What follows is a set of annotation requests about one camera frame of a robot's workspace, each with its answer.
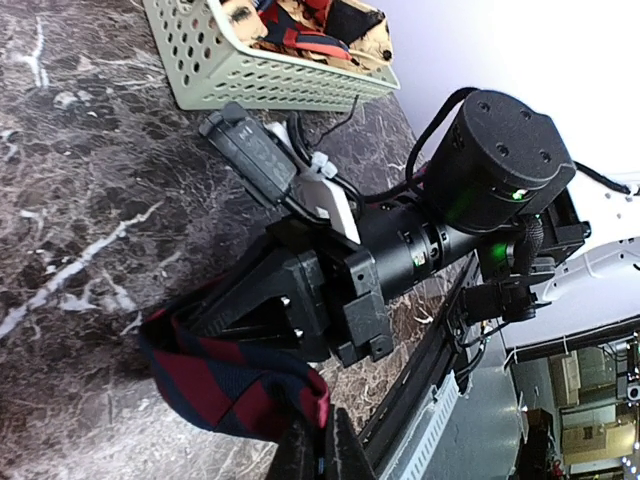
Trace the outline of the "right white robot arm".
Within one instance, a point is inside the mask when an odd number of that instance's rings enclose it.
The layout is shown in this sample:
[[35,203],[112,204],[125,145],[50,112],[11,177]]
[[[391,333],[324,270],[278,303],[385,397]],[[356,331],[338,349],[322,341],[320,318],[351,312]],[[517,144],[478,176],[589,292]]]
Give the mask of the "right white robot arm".
[[521,322],[533,286],[582,247],[591,227],[568,191],[584,174],[553,121],[491,90],[455,91],[432,120],[448,130],[422,169],[365,196],[312,150],[300,116],[264,125],[235,102],[201,135],[265,206],[288,215],[267,227],[222,282],[181,309],[192,334],[289,350],[350,366],[394,348],[387,305],[459,258],[477,253],[483,284],[463,293],[460,321]]

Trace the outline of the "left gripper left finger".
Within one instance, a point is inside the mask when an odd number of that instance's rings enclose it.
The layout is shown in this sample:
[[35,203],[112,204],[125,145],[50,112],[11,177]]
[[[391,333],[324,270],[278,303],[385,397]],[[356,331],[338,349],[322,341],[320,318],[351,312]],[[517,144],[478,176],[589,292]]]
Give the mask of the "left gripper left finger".
[[281,438],[267,480],[311,480],[315,478],[313,430],[296,419]]

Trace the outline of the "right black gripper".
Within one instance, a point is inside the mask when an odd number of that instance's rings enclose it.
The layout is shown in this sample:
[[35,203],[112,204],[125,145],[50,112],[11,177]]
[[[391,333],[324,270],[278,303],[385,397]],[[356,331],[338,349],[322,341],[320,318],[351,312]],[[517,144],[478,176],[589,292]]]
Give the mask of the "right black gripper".
[[480,238],[417,199],[380,203],[357,227],[354,242],[291,216],[271,224],[211,292],[178,310],[179,325],[305,361],[336,355],[351,366],[389,355],[387,305],[470,253]]

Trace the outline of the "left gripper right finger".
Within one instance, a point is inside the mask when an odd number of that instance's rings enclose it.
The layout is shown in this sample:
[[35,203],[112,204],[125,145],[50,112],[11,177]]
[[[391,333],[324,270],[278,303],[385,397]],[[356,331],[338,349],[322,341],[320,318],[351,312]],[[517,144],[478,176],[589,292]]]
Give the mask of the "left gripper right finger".
[[327,478],[375,478],[347,411],[339,407],[331,408],[327,423]]

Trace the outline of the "red navy striped tie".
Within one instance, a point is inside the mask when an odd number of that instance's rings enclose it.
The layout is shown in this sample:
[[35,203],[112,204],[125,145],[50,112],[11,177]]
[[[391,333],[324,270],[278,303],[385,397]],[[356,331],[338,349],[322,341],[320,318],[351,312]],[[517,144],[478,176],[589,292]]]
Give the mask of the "red navy striped tie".
[[163,400],[190,424],[236,437],[277,442],[296,419],[325,428],[329,388],[307,363],[277,350],[187,331],[188,309],[217,283],[168,302],[139,328],[140,349]]

